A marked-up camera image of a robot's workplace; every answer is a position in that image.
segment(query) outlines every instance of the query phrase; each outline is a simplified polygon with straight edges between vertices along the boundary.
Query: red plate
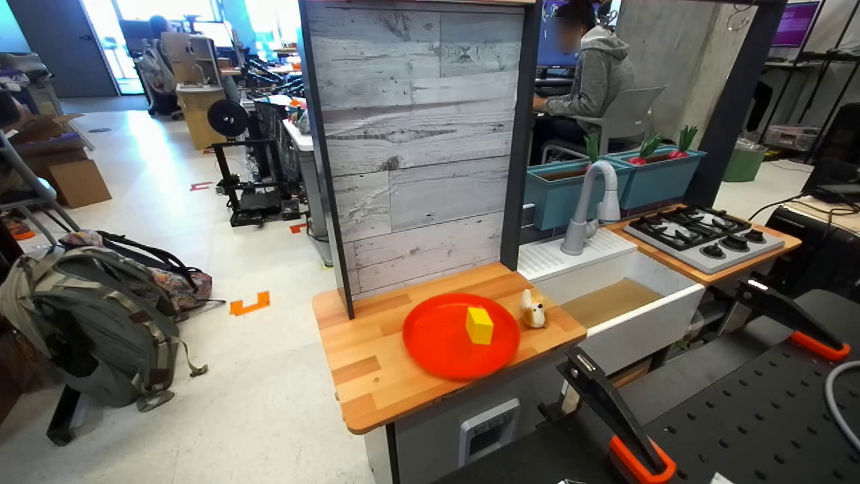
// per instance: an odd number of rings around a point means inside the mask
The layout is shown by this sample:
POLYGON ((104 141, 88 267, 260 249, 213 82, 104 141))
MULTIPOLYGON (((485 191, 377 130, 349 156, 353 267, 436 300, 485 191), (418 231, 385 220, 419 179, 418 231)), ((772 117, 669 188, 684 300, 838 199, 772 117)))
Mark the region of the red plate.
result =
POLYGON ((444 379, 481 379, 509 366, 520 348, 520 324, 506 306, 471 294, 423 301, 403 327, 408 355, 444 379), (495 324, 493 345, 473 345, 465 335, 467 306, 485 306, 495 324))

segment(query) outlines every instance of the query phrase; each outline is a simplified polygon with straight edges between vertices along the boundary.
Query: stove top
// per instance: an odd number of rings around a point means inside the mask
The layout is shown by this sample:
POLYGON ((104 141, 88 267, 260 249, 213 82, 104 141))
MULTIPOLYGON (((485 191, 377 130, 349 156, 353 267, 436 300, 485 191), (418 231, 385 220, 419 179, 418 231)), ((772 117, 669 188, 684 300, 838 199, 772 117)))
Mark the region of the stove top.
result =
POLYGON ((643 216, 627 231, 706 276, 783 249, 783 241, 755 231, 747 220, 701 208, 643 216))

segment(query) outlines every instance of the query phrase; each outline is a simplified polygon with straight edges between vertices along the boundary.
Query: white sink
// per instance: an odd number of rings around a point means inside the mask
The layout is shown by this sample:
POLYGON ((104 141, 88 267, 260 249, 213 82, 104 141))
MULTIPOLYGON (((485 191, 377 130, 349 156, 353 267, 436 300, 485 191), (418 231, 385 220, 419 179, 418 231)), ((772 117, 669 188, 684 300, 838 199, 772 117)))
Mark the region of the white sink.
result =
POLYGON ((583 257, 564 257, 560 245, 524 245, 520 271, 588 328, 581 348, 603 371, 616 374, 685 337, 705 286, 606 228, 583 257))

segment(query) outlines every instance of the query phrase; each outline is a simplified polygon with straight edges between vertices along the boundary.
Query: yellow sponge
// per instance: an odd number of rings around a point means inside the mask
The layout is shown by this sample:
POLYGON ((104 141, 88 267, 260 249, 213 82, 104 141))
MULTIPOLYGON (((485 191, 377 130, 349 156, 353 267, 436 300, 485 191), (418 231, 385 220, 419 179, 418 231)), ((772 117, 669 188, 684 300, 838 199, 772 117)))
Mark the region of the yellow sponge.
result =
POLYGON ((493 317, 485 306, 465 310, 465 331, 473 345, 493 345, 493 317))

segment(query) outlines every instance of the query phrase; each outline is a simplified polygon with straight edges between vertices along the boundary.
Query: orange tape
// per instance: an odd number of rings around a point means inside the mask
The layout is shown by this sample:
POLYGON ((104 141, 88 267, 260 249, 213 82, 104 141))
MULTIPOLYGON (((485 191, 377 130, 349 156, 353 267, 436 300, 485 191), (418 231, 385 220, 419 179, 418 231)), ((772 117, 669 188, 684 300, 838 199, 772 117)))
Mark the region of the orange tape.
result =
POLYGON ((830 345, 822 345, 822 343, 818 343, 818 340, 813 340, 810 335, 802 335, 802 331, 792 331, 792 335, 787 337, 787 343, 792 343, 792 345, 795 345, 798 351, 803 351, 803 353, 813 353, 813 355, 818 355, 818 358, 822 358, 822 362, 834 362, 834 363, 848 362, 849 353, 853 353, 849 345, 830 348, 830 345))
POLYGON ((246 301, 232 301, 232 316, 239 317, 239 316, 248 316, 248 312, 259 312, 259 310, 263 310, 263 306, 268 306, 268 304, 271 304, 268 290, 260 290, 256 304, 248 304, 248 306, 246 306, 246 301))
POLYGON ((657 441, 651 441, 651 446, 663 464, 661 473, 646 469, 646 464, 641 464, 641 457, 618 435, 610 440, 610 454, 635 484, 669 484, 677 473, 677 464, 657 441))

